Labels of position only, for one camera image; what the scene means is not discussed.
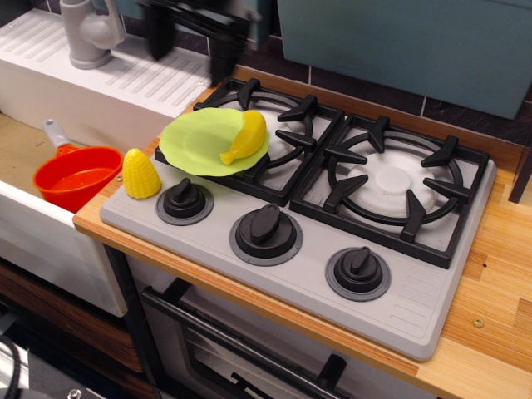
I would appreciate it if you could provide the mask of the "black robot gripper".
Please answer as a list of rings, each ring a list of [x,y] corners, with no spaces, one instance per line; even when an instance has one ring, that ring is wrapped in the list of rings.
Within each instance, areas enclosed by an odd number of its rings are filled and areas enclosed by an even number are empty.
[[[244,1],[139,1],[152,58],[159,61],[174,47],[182,27],[209,39],[210,85],[231,76],[248,47],[249,32],[260,14]]]

